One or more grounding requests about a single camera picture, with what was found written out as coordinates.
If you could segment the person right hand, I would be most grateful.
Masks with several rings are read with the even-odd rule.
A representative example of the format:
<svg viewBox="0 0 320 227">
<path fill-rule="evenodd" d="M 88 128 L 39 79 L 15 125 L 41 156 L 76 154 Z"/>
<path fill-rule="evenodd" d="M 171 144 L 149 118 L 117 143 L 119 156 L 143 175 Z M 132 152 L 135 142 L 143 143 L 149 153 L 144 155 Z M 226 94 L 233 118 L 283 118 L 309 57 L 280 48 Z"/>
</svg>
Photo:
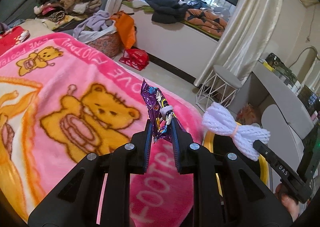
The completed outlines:
<svg viewBox="0 0 320 227">
<path fill-rule="evenodd" d="M 279 184 L 276 187 L 275 196 L 281 201 L 282 205 L 287 209 L 289 214 L 292 217 L 292 220 L 295 221 L 299 216 L 299 204 L 287 193 L 285 193 L 285 186 Z"/>
</svg>

